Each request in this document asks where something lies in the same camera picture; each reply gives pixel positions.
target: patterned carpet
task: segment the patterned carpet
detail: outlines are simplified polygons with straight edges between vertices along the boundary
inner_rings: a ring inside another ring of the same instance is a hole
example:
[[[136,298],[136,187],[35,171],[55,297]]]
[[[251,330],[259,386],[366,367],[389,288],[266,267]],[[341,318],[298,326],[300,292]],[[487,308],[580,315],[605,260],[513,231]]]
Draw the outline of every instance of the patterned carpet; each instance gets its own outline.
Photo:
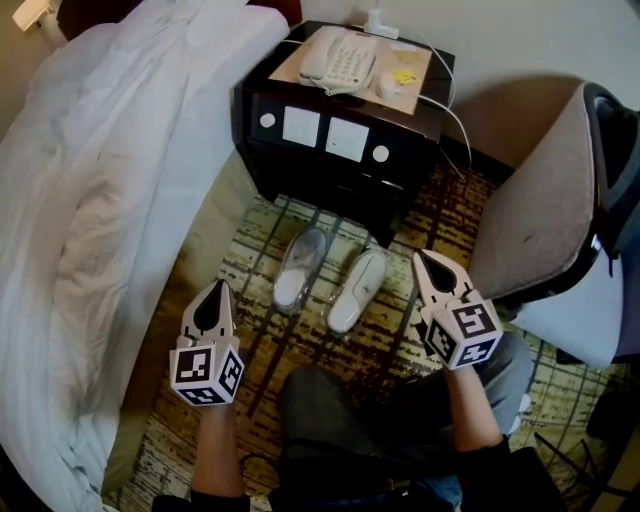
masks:
[[[462,176],[438,167],[428,178],[413,210],[386,251],[390,271],[383,289],[345,339],[327,332],[325,315],[350,263],[367,246],[376,246],[367,231],[353,223],[287,198],[271,204],[256,198],[236,233],[219,273],[238,298],[238,334],[249,350],[246,379],[237,396],[241,455],[256,453],[277,459],[280,450],[278,394],[294,368],[316,363],[340,375],[356,401],[384,398],[401,377],[425,375],[439,368],[435,356],[427,358],[415,326],[419,322],[418,292],[410,255],[429,248],[467,265],[484,202],[496,185],[477,173]],[[312,224],[331,242],[304,308],[284,315],[271,305],[273,280],[293,236]],[[533,405],[513,436],[513,448],[536,446],[554,480],[576,508],[585,488],[573,486],[574,476],[544,446],[536,445],[539,432],[578,463],[586,458],[585,439],[594,458],[606,463],[604,443],[586,436],[586,423],[610,379],[623,378],[624,368],[598,372],[580,366],[557,366],[555,350],[526,336],[535,359],[531,380]],[[105,502],[123,512],[150,510],[154,496],[185,496],[195,461],[199,413],[169,389],[167,375],[148,421],[134,477]],[[277,486],[268,464],[254,459],[247,464],[245,481],[254,504],[266,509],[264,499]]]

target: white telephone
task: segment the white telephone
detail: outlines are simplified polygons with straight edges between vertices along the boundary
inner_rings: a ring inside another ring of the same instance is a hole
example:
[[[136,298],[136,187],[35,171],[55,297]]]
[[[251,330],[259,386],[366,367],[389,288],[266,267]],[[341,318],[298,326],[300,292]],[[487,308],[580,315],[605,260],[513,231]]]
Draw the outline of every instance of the white telephone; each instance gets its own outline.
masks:
[[[322,27],[300,66],[302,85],[322,87],[328,96],[355,94],[371,83],[377,38],[342,27]]]

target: beige wall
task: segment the beige wall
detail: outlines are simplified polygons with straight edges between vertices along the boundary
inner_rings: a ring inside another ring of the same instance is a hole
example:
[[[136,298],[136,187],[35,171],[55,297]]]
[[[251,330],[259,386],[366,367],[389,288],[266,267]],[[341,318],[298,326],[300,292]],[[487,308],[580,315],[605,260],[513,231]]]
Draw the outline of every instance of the beige wall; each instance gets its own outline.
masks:
[[[22,32],[11,18],[22,0],[0,0],[0,140],[22,109],[29,79],[40,63],[62,44],[53,15],[44,29]]]
[[[382,0],[384,21],[456,55],[455,110],[473,147],[517,166],[577,80],[640,109],[640,16],[629,0]],[[302,0],[305,19],[361,21],[369,0]],[[453,122],[447,132],[457,138]]]

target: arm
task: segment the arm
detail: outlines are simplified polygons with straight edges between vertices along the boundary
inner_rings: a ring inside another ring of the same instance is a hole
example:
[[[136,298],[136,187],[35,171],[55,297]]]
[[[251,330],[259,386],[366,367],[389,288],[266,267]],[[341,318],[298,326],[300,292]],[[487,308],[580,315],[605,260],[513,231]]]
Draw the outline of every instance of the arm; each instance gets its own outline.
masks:
[[[502,442],[502,434],[487,400],[482,382],[472,366],[446,370],[449,388],[453,445],[459,452],[492,448]]]
[[[191,486],[194,491],[210,496],[244,496],[233,405],[210,407],[202,415]]]

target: bed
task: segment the bed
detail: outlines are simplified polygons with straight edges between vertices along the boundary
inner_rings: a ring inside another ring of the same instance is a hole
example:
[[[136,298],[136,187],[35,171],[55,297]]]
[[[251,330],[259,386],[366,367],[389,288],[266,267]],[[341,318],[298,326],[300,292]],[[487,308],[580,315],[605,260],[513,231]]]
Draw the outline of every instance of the bed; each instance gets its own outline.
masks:
[[[254,194],[231,90],[288,28],[245,3],[64,0],[73,40],[0,146],[0,444],[54,511],[99,510],[130,475],[176,335],[149,322],[185,236],[208,224],[221,258]]]

